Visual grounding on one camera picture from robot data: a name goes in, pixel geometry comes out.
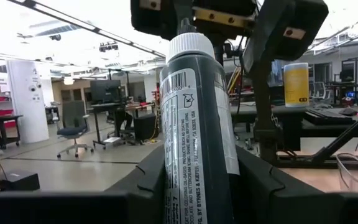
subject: white bottle cap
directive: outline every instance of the white bottle cap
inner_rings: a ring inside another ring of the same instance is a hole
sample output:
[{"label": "white bottle cap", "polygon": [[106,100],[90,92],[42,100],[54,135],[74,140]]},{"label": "white bottle cap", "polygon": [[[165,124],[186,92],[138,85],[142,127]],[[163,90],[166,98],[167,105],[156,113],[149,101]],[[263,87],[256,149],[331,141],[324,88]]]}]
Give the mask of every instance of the white bottle cap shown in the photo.
[{"label": "white bottle cap", "polygon": [[171,58],[177,55],[192,52],[204,53],[215,59],[214,47],[211,41],[203,34],[190,32],[180,34],[169,42],[169,50],[165,63],[168,63]]}]

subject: keyboard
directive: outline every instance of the keyboard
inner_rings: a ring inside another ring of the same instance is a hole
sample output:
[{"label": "keyboard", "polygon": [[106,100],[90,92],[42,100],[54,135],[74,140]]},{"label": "keyboard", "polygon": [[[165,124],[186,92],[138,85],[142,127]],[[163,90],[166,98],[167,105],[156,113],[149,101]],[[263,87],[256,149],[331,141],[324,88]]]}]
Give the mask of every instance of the keyboard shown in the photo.
[{"label": "keyboard", "polygon": [[348,116],[328,110],[316,109],[308,109],[305,119],[315,125],[343,125],[354,123],[354,120]]}]

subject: yellow container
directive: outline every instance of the yellow container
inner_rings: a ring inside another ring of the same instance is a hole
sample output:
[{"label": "yellow container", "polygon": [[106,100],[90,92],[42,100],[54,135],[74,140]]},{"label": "yellow container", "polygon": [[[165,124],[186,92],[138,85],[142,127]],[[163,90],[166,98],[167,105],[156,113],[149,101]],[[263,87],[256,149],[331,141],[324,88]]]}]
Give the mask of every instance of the yellow container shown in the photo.
[{"label": "yellow container", "polygon": [[284,66],[286,107],[309,106],[309,65],[293,63]]}]

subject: paint bottle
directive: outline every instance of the paint bottle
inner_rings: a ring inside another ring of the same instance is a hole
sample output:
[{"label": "paint bottle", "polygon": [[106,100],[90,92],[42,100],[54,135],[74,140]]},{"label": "paint bottle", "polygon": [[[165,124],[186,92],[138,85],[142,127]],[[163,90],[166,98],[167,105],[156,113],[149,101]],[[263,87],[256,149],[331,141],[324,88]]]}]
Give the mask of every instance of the paint bottle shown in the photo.
[{"label": "paint bottle", "polygon": [[309,65],[293,63],[284,66],[285,106],[309,106]]},{"label": "paint bottle", "polygon": [[[170,41],[166,62],[160,74],[165,223],[234,223],[216,95],[224,70],[211,41],[189,25]],[[238,173],[238,162],[234,167]]]}]

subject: blue office chair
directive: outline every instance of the blue office chair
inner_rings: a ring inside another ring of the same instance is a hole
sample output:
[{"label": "blue office chair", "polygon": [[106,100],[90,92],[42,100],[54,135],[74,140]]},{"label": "blue office chair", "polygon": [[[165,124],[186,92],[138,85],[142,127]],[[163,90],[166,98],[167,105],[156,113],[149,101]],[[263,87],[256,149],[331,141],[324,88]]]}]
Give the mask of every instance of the blue office chair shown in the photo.
[{"label": "blue office chair", "polygon": [[70,152],[70,150],[75,149],[75,157],[78,158],[78,148],[83,148],[85,150],[91,149],[93,152],[93,148],[86,144],[77,144],[76,139],[84,135],[85,133],[90,131],[88,125],[88,114],[85,114],[84,102],[81,100],[77,101],[69,101],[63,103],[63,128],[60,129],[59,125],[57,134],[60,137],[66,139],[74,139],[74,145],[67,147],[66,149],[60,151],[57,154],[57,157],[60,158],[60,153]]}]

